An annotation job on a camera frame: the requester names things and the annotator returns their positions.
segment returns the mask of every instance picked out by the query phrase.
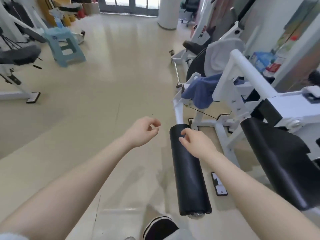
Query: bare skin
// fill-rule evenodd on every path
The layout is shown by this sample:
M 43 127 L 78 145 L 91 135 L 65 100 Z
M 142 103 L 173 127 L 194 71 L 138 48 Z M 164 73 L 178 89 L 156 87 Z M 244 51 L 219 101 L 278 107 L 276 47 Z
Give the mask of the bare skin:
M 144 117 L 87 162 L 36 193 L 0 224 L 29 240 L 63 240 L 93 201 L 110 173 L 131 149 L 154 138 L 161 123 Z M 288 202 L 219 153 L 200 131 L 185 129 L 179 138 L 195 157 L 206 161 L 233 196 L 239 210 L 262 240 L 315 240 L 320 230 Z

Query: left hand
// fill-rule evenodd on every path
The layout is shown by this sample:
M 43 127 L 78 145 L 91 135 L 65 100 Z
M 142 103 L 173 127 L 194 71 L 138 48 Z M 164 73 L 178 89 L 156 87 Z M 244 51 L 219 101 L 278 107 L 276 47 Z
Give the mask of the left hand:
M 158 119 L 143 117 L 135 121 L 123 137 L 133 148 L 140 147 L 158 134 L 160 126 L 161 122 Z

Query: blue stool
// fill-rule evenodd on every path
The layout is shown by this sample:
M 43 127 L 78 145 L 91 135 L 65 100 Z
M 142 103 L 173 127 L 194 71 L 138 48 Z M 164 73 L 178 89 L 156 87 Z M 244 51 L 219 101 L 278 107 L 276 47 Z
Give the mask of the blue stool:
M 67 27 L 47 29 L 44 31 L 44 37 L 48 41 L 54 60 L 61 67 L 68 67 L 68 60 L 79 59 L 86 61 L 86 57 L 79 47 L 78 42 Z M 61 40 L 66 40 L 67 45 L 60 46 L 59 41 Z M 65 50 L 72 50 L 72 53 L 65 55 L 63 54 Z

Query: glass door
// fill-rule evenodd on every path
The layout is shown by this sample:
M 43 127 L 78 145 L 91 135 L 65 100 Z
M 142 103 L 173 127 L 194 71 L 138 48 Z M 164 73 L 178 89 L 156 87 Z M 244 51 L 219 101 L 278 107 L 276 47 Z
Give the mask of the glass door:
M 98 0 L 101 12 L 158 16 L 160 0 Z

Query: bottle with red cap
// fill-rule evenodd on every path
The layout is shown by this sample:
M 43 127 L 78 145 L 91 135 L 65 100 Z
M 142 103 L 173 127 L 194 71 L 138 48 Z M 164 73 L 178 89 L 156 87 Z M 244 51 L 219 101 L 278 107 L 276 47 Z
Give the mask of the bottle with red cap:
M 298 36 L 291 36 L 290 39 L 284 43 L 280 49 L 275 53 L 276 59 L 273 63 L 269 64 L 263 72 L 266 77 L 273 77 L 274 74 L 279 70 L 281 65 L 286 61 L 289 51 L 297 41 Z

